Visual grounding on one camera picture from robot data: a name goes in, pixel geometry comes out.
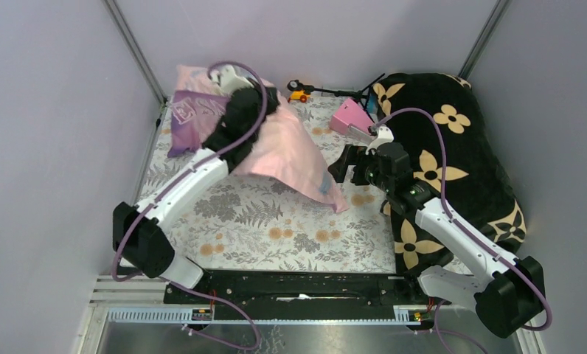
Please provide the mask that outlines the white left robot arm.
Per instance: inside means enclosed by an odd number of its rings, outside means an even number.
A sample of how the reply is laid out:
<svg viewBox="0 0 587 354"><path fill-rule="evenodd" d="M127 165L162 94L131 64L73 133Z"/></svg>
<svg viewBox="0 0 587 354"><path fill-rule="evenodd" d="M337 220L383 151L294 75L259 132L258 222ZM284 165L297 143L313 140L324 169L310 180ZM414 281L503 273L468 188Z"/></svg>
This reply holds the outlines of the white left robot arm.
<svg viewBox="0 0 587 354"><path fill-rule="evenodd" d="M258 140L258 129L279 106L274 87L247 87L233 92L215 130L190 161L159 190L135 205L119 203L112 214L111 275L122 280L117 268L129 262L138 274L181 286L193 303L209 296L204 270L181 256L167 238L170 226L210 187L227 178L248 159Z"/></svg>

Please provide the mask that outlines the pink pillow with princess print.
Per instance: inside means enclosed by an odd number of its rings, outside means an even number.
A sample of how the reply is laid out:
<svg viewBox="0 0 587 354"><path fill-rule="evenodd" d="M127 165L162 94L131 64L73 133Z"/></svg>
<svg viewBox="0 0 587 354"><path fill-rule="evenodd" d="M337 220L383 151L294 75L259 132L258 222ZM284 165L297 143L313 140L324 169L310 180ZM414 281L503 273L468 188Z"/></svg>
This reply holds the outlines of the pink pillow with princess print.
<svg viewBox="0 0 587 354"><path fill-rule="evenodd" d="M231 95L222 95L199 66L179 65L171 104L170 158L195 152L225 112ZM258 129L258 140L236 175L275 178L308 198L330 205L335 212L347 210L320 149L306 131L295 109L278 92L279 106Z"/></svg>

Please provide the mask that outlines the black blanket with yellow flowers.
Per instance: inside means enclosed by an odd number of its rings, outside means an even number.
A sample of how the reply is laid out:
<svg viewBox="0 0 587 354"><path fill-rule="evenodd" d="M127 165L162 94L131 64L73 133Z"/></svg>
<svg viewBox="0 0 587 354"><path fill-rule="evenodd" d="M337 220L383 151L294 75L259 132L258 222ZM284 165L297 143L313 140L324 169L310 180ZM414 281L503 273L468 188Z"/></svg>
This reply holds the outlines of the black blanket with yellow flowers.
<svg viewBox="0 0 587 354"><path fill-rule="evenodd" d="M516 253L527 225L509 177L493 152L465 79L443 73L395 73L371 88L378 116L411 158L414 177L436 190L484 236Z"/></svg>

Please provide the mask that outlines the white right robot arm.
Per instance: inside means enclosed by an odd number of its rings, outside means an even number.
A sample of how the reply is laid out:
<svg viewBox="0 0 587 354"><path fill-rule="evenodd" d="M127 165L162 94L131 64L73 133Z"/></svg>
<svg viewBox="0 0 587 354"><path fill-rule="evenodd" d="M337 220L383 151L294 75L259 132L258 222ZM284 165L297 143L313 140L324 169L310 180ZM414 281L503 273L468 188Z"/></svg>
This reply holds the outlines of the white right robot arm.
<svg viewBox="0 0 587 354"><path fill-rule="evenodd" d="M397 142L369 149L346 145L328 167L336 182L353 169L352 184L372 185L385 192L392 211L426 231L468 267L466 276L432 266L405 281L403 292L421 304L430 296L473 311L494 335L506 338L544 313L536 330L552 323L541 264L517 258L470 225L429 183L414 178L409 155Z"/></svg>

